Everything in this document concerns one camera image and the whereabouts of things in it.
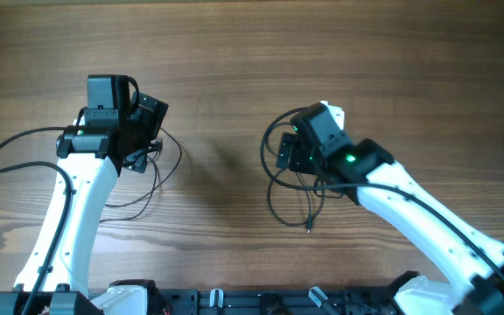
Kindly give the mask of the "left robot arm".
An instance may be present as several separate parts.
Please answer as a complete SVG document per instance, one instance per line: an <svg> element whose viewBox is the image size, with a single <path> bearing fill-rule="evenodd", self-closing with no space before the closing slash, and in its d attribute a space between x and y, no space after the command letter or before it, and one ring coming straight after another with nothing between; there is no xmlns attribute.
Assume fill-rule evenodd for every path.
<svg viewBox="0 0 504 315"><path fill-rule="evenodd" d="M120 74L87 78L87 106L59 127L52 199L32 253L0 314L159 314L167 303L152 280L121 280L91 298L90 257L102 211L123 168L144 169L168 109Z"/></svg>

